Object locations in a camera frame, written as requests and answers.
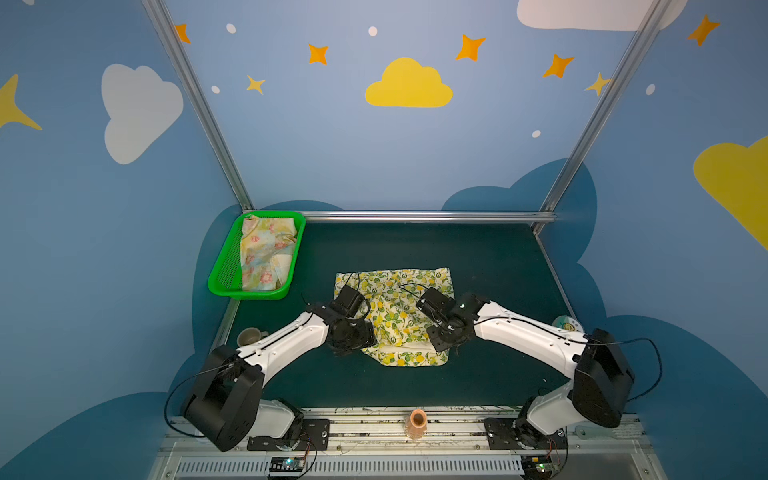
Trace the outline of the lemon print skirt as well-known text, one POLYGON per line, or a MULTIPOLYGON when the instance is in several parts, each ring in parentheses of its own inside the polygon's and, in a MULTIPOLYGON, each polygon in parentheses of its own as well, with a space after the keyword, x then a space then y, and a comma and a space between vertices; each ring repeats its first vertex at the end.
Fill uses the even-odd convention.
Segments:
POLYGON ((360 311, 373 324, 376 344, 363 352, 387 367, 442 366, 449 360, 447 351, 438 352, 431 344, 427 329, 433 325, 416 302, 427 288, 454 295, 450 269, 380 270, 338 273, 334 292, 343 285, 358 290, 368 302, 360 311))

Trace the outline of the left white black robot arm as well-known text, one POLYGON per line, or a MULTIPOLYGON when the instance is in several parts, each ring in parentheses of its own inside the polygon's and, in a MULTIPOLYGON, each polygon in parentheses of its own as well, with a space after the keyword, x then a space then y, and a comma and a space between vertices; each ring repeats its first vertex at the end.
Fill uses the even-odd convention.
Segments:
POLYGON ((264 401, 267 383, 282 369, 310 350, 327 345, 336 355, 347 355, 376 344, 373 323, 352 318, 328 304, 317 304, 264 340, 233 349, 214 349, 202 370, 188 377, 193 385, 181 414, 195 429, 187 432, 170 419, 168 428, 186 437, 208 440, 229 451, 245 439, 273 441, 287 450, 307 442, 304 414, 285 401, 264 401))

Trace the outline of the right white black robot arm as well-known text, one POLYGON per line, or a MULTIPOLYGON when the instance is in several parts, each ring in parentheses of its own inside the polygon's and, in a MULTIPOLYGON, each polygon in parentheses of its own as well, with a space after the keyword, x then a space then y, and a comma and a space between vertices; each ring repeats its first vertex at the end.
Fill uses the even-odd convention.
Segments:
POLYGON ((472 293, 458 299, 427 289, 416 307, 432 325, 438 352, 479 338, 528 355, 562 374, 561 387, 527 401, 515 421, 521 433, 550 436, 581 422, 616 428, 632 398, 635 374, 609 332, 569 331, 513 312, 472 293))

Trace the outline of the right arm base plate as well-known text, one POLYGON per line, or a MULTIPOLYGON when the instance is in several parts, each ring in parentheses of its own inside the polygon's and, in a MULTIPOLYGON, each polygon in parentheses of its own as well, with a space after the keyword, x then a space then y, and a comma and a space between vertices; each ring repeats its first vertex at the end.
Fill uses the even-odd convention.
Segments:
POLYGON ((519 428, 517 420, 506 417, 487 417, 483 421, 488 446, 491 450, 564 450, 568 440, 563 429, 544 435, 528 425, 519 428))

